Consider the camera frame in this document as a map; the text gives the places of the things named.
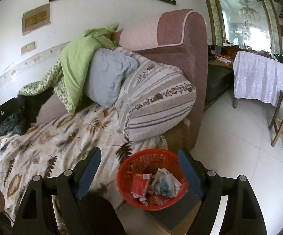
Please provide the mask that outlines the white medicine box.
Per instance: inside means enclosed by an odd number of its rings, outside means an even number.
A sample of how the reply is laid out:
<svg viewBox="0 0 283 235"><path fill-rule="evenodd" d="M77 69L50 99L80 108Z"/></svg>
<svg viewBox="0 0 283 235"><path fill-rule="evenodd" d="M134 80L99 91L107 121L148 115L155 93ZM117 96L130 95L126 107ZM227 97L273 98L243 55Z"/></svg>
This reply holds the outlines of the white medicine box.
<svg viewBox="0 0 283 235"><path fill-rule="evenodd" d="M176 197L182 183L174 177L166 168L158 168L151 177L147 192L156 196L173 198Z"/></svg>

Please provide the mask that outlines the red snack wrapper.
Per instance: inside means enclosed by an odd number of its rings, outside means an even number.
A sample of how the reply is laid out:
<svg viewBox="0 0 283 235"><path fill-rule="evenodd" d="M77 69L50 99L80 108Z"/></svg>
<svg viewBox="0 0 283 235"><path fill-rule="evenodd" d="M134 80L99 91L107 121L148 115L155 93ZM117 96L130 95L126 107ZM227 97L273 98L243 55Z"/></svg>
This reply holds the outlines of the red snack wrapper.
<svg viewBox="0 0 283 235"><path fill-rule="evenodd" d="M131 194L134 199L139 200L144 205L148 205L146 198L148 185L150 183L151 174L134 174L131 185Z"/></svg>

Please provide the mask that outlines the orange plastic trash basket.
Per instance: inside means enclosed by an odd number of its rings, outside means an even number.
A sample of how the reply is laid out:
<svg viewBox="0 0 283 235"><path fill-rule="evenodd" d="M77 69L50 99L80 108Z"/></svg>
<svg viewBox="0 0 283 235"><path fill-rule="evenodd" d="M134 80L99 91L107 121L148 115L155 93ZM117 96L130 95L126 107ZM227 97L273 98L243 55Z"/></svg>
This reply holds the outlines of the orange plastic trash basket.
<svg viewBox="0 0 283 235"><path fill-rule="evenodd" d="M120 165L117 185L128 203L147 211L172 206L188 189L177 155L162 149L143 150L127 158Z"/></svg>

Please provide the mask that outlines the black jacket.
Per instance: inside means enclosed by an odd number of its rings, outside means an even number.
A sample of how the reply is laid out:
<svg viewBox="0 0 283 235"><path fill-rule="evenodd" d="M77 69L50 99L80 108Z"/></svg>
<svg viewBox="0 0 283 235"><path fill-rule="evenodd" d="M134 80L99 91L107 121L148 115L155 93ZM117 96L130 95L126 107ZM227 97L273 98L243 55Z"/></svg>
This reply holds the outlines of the black jacket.
<svg viewBox="0 0 283 235"><path fill-rule="evenodd" d="M23 135L32 123L36 123L37 115L43 104L54 94L53 88L35 96L18 95L19 108L7 117L0 125L0 136L8 133Z"/></svg>

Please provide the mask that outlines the pink bed sheet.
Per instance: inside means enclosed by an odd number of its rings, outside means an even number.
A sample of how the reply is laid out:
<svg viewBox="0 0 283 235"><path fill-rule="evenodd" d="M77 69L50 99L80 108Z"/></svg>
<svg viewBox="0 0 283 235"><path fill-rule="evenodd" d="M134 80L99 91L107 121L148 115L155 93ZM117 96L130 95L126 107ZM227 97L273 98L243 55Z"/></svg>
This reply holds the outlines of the pink bed sheet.
<svg viewBox="0 0 283 235"><path fill-rule="evenodd" d="M66 115L68 111L65 105L61 102L56 93L41 106L39 113L36 117L36 125L49 123L54 119L60 118Z"/></svg>

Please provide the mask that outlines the leaf patterned bed blanket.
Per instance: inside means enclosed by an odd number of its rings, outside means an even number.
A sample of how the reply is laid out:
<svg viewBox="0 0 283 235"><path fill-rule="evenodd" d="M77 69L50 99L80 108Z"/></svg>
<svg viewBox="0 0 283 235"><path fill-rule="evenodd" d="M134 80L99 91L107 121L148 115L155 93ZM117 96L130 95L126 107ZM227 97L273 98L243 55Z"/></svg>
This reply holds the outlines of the leaf patterned bed blanket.
<svg viewBox="0 0 283 235"><path fill-rule="evenodd" d="M39 174L57 177L99 147L102 159L90 192L105 197L117 209L124 202L118 187L120 164L130 155L146 149L167 149L163 136L129 143L119 129L114 108L97 104L74 115L64 115L43 125L33 126L22 136L9 133L0 137L0 190L5 211L12 220L28 184Z"/></svg>

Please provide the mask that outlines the dark floor mat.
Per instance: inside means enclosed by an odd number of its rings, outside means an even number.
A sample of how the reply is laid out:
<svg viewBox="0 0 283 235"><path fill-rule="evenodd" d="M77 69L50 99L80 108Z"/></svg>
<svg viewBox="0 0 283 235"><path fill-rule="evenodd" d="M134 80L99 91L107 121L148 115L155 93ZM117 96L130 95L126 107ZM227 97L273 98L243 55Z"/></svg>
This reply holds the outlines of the dark floor mat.
<svg viewBox="0 0 283 235"><path fill-rule="evenodd" d="M199 207L199 198L187 192L185 196L166 209L144 212L170 234L181 234L188 231Z"/></svg>

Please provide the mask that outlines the green patterned quilt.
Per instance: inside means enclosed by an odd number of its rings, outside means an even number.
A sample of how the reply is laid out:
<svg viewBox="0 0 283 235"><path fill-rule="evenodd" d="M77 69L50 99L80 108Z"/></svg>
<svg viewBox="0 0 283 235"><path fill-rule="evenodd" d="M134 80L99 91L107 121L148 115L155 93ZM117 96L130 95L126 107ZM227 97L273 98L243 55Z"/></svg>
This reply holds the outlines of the green patterned quilt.
<svg viewBox="0 0 283 235"><path fill-rule="evenodd" d="M100 49L113 49L117 42L112 35L118 24L107 28L88 29L81 38L71 41L61 53L56 65L39 81L23 86L19 95L36 96L53 88L68 113L75 113L83 96L87 72L94 53Z"/></svg>

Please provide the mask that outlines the light blue pillow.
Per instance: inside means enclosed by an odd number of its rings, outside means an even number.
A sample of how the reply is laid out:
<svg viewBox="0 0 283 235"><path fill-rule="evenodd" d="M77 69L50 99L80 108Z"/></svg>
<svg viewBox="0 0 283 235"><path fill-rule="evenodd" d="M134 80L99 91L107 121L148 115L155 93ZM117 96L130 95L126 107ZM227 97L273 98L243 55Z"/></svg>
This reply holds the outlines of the light blue pillow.
<svg viewBox="0 0 283 235"><path fill-rule="evenodd" d="M83 94L102 107L113 106L118 99L122 81L137 68L138 63L134 58L100 48L90 61Z"/></svg>

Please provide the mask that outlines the table with lilac cloth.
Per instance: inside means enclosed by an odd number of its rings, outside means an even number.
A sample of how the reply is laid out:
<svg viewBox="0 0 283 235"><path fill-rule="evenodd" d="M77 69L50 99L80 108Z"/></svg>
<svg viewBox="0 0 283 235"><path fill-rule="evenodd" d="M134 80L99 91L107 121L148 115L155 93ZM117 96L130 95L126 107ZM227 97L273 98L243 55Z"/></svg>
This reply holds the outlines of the table with lilac cloth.
<svg viewBox="0 0 283 235"><path fill-rule="evenodd" d="M246 51L238 51L233 62L234 97L277 105L283 91L283 64Z"/></svg>

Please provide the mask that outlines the striped beige pillow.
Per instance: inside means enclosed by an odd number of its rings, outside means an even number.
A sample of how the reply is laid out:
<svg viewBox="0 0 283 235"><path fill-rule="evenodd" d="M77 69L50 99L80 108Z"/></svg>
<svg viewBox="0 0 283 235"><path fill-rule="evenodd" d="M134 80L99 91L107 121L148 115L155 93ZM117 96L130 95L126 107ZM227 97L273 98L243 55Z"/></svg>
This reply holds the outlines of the striped beige pillow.
<svg viewBox="0 0 283 235"><path fill-rule="evenodd" d="M122 81L114 104L120 131L128 142L163 134L188 116L197 92L180 68L152 61L122 47L114 50L138 63L137 69Z"/></svg>

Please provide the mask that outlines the beige wall switch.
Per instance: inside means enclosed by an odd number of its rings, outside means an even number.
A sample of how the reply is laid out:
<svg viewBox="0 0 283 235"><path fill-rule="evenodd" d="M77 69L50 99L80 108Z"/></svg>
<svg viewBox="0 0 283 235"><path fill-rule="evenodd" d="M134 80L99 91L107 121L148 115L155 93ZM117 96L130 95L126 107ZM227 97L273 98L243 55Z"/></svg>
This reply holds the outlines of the beige wall switch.
<svg viewBox="0 0 283 235"><path fill-rule="evenodd" d="M36 49L35 41L28 43L21 48L21 55L24 55L28 52L35 50L35 49Z"/></svg>

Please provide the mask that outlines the wall plaque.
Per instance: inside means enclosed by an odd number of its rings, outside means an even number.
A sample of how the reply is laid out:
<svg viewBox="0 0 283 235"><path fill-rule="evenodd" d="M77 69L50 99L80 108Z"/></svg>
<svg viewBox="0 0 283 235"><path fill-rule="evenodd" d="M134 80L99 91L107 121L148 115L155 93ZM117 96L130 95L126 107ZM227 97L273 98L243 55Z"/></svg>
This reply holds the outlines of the wall plaque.
<svg viewBox="0 0 283 235"><path fill-rule="evenodd" d="M32 9L22 16L22 36L50 23L50 3Z"/></svg>

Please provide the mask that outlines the wall mirror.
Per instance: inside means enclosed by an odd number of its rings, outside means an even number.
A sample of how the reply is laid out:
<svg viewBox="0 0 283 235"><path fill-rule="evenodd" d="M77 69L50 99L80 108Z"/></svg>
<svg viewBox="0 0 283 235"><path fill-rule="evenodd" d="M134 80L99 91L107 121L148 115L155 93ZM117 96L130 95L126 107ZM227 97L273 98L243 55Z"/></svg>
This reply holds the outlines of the wall mirror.
<svg viewBox="0 0 283 235"><path fill-rule="evenodd" d="M205 0L211 25L212 43L219 46L283 52L277 0Z"/></svg>

